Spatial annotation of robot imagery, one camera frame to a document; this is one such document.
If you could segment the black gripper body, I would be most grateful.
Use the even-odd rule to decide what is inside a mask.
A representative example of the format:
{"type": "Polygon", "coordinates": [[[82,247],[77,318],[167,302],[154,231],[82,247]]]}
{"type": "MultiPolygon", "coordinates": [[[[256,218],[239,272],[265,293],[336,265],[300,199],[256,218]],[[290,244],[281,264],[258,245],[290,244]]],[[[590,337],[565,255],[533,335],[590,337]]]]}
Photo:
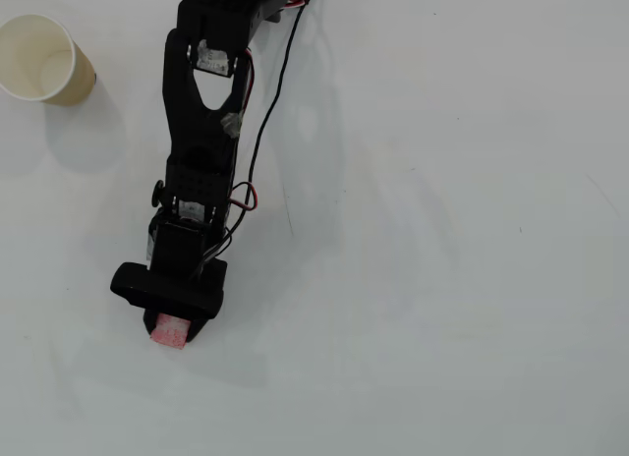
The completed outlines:
{"type": "Polygon", "coordinates": [[[149,224],[149,265],[125,262],[110,290],[130,305],[189,321],[211,320],[224,299],[227,263],[212,259],[201,270],[205,235],[199,225],[156,216],[149,224]]]}

